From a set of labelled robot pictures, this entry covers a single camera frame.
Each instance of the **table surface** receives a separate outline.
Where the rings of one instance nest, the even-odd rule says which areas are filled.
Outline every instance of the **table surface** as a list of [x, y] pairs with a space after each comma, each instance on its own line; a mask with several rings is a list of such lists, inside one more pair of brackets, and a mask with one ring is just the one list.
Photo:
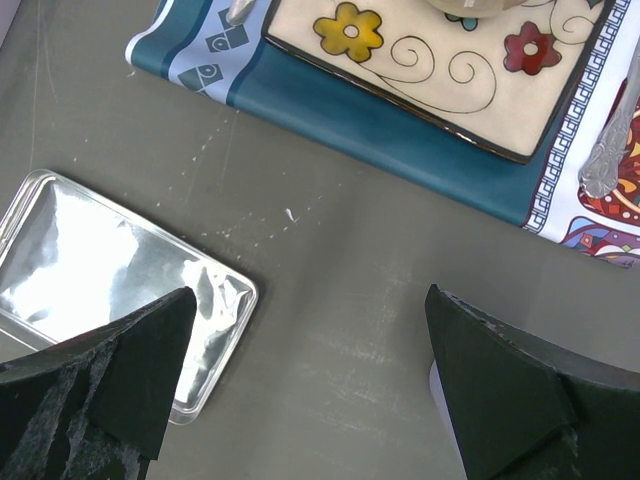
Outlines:
[[[169, 426], [150, 480], [463, 479], [428, 388], [432, 283], [640, 370], [640, 272], [130, 68], [156, 3], [23, 0], [0, 50], [0, 211], [30, 170], [53, 169], [261, 286], [218, 388], [195, 423]], [[0, 339], [0, 360], [23, 353]]]

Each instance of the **foil tray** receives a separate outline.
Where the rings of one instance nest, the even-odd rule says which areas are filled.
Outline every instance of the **foil tray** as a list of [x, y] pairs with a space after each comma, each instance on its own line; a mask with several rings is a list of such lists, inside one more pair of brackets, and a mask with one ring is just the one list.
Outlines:
[[33, 350], [121, 318], [182, 286], [198, 312], [170, 420], [191, 423], [258, 299], [249, 279], [97, 193], [48, 170], [0, 223], [0, 330]]

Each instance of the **placemat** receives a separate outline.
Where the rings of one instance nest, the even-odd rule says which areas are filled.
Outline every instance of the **placemat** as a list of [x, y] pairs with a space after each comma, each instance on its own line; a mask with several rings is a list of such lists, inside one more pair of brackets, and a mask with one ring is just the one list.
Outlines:
[[[593, 205], [579, 195], [577, 180], [626, 76], [640, 34], [640, 0], [615, 0], [575, 91], [564, 100], [566, 114], [527, 165], [448, 135], [268, 45], [261, 28], [270, 0], [257, 0], [239, 27], [225, 20], [229, 3], [162, 2], [152, 25], [130, 41], [127, 60], [586, 255], [625, 267], [640, 261], [629, 243], [640, 242], [640, 222], [623, 211], [630, 207], [620, 198], [635, 208], [640, 199], [623, 188], [610, 202]], [[635, 132], [630, 142], [640, 138]], [[630, 144], [627, 163], [633, 166], [638, 153]], [[612, 202], [618, 210], [606, 207]]]

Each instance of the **ceramic plate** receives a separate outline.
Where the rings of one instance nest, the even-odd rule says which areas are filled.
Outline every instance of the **ceramic plate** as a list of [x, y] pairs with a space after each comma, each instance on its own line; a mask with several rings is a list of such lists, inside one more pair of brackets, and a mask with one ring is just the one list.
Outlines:
[[527, 163], [611, 6], [529, 0], [473, 19], [425, 0], [274, 0], [263, 34], [469, 142]]

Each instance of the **yellow flower design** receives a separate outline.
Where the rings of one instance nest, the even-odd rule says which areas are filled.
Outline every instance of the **yellow flower design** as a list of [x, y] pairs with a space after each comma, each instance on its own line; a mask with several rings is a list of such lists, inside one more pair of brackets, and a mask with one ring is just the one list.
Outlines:
[[383, 43], [377, 29], [382, 25], [380, 15], [372, 10], [360, 12], [349, 2], [336, 8], [335, 18], [319, 18], [313, 24], [313, 31], [322, 37], [320, 46], [330, 55], [346, 53], [357, 63], [371, 58], [371, 50]]

